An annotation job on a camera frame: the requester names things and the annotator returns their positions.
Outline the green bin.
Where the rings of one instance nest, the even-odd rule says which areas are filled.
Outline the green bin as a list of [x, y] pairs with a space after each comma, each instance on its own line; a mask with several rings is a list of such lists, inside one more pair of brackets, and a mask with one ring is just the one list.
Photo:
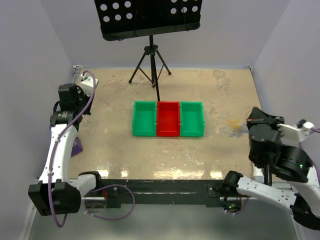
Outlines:
[[155, 137], [157, 125], [157, 102], [135, 101], [132, 116], [132, 135]]
[[180, 136], [201, 138], [205, 132], [205, 117], [202, 102], [180, 102]]

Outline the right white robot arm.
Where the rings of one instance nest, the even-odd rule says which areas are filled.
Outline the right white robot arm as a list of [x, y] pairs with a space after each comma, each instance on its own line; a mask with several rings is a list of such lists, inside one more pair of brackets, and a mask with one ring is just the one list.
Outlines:
[[320, 171], [301, 146], [287, 145], [283, 139], [301, 144], [314, 124], [301, 119], [285, 124], [282, 116], [270, 115], [253, 107], [246, 119], [248, 158], [263, 169], [263, 182], [230, 170], [222, 182], [224, 196], [253, 197], [288, 212], [305, 228], [320, 229]]

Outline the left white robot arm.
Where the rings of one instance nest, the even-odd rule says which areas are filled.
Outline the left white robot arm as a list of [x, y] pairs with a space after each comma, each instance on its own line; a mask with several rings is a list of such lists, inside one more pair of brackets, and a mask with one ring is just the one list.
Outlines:
[[80, 123], [90, 115], [98, 82], [85, 80], [58, 87], [59, 100], [50, 116], [51, 132], [47, 160], [36, 184], [28, 187], [28, 196], [41, 216], [77, 213], [86, 194], [99, 196], [104, 190], [97, 171], [87, 171], [70, 181], [69, 166]]

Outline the red bin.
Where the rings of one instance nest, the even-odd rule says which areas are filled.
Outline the red bin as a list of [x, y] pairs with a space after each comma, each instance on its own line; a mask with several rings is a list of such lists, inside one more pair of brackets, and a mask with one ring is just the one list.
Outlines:
[[158, 101], [156, 116], [157, 137], [179, 137], [181, 132], [180, 103]]

